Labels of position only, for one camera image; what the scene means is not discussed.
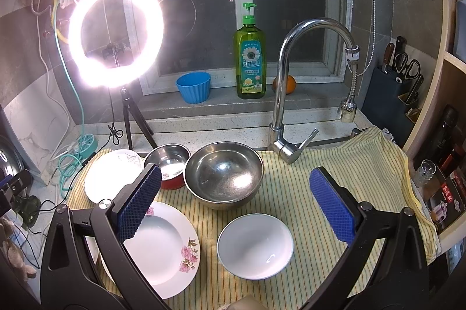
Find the gloved hand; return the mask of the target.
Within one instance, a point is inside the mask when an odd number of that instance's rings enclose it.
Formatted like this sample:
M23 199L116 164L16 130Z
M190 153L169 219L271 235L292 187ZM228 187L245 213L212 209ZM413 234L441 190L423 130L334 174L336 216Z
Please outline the gloved hand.
M21 249L10 240L14 234L14 224L10 220L1 217L1 251L5 255L7 262L12 267L16 277L23 282L36 277L36 269L24 262L24 254Z

